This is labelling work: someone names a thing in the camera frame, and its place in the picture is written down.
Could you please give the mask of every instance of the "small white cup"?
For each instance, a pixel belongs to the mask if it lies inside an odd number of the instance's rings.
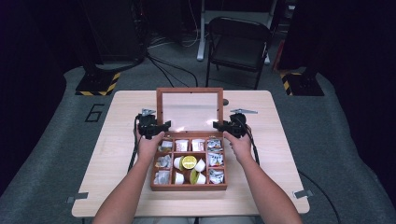
[[[196,184],[205,184],[205,183],[206,183],[206,176],[200,173]]]
[[[184,183],[184,175],[183,174],[180,174],[180,173],[178,173],[178,172],[176,172],[176,175],[175,175],[175,184],[176,185],[181,185],[181,184],[183,184]]]
[[[205,150],[205,140],[204,139],[192,139],[192,151],[204,151]]]
[[[176,151],[187,151],[187,148],[189,147],[189,140],[176,140]]]
[[[205,169],[205,166],[206,166],[205,162],[202,159],[200,159],[195,165],[194,169],[199,173],[201,173]]]
[[[183,157],[177,157],[174,160],[174,166],[175,168],[177,168],[178,170],[180,170],[180,160],[183,160]]]

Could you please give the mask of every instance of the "yellow and black tape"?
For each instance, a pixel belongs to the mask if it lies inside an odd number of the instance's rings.
[[[288,74],[299,76],[301,73],[288,73]],[[286,74],[280,74],[280,77],[282,78],[283,87],[285,88],[286,94],[293,95],[293,92],[291,91],[288,79],[286,78]]]
[[[76,91],[76,95],[85,95],[85,96],[93,96],[93,95],[110,95],[111,92],[116,88],[117,81],[119,80],[120,73],[114,75],[111,79],[110,85],[104,91]]]

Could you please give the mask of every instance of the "paper cup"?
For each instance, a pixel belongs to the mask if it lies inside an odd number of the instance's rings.
[[[195,165],[194,169],[198,172],[202,172],[205,169],[205,162],[200,159]]]
[[[205,184],[206,183],[206,176],[199,173],[198,180],[196,184]]]
[[[176,140],[176,151],[187,151],[187,148],[189,147],[189,140]]]
[[[191,170],[190,183],[192,185],[205,184],[206,183],[206,176],[204,176],[203,174],[197,172],[196,170]]]
[[[175,184],[176,185],[181,185],[181,184],[183,184],[184,183],[184,175],[183,174],[180,174],[180,173],[178,173],[178,172],[176,172],[176,175],[175,175]]]
[[[205,140],[204,139],[192,139],[192,151],[205,151]]]
[[[183,165],[181,162],[183,161],[184,156],[182,157],[177,157],[174,160],[174,167],[177,168],[178,170],[184,170]]]

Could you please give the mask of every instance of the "black backdrop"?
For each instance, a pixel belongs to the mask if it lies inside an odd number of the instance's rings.
[[[319,59],[318,71],[334,85],[359,155],[394,205],[395,6],[394,1],[299,0],[279,63],[295,69]],[[316,52],[319,43],[323,54]]]
[[[66,27],[67,18],[74,16],[78,21],[86,59],[95,63],[102,63],[105,57],[131,61],[141,56],[136,52],[141,46],[136,45],[140,42],[134,34],[135,20],[129,14],[132,1],[0,1],[0,194],[34,149],[62,100],[64,73],[82,65],[73,50],[76,42],[68,38],[73,29]],[[191,0],[192,10],[199,16],[198,1]],[[229,6],[235,1],[242,0],[228,1]],[[184,13],[189,12],[185,3],[182,6]]]

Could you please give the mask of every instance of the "hand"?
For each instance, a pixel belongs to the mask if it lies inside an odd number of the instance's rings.
[[[224,132],[223,136],[230,141],[233,154],[235,154],[239,163],[242,164],[244,161],[253,160],[251,156],[251,142],[247,134],[239,139],[227,132]]]
[[[139,143],[139,148],[137,150],[139,161],[151,161],[154,158],[155,152],[158,149],[158,145],[165,136],[164,132],[160,132],[152,139],[146,139],[144,136],[140,135],[136,126],[136,139]]]

